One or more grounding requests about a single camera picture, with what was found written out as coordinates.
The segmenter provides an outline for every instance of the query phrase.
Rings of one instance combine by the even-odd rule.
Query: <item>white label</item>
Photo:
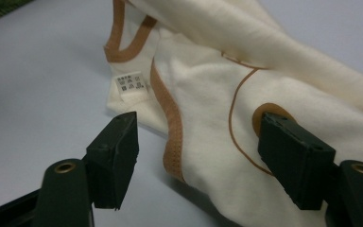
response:
[[[148,96],[147,86],[141,72],[123,74],[114,78],[119,95],[124,101],[128,96]]]

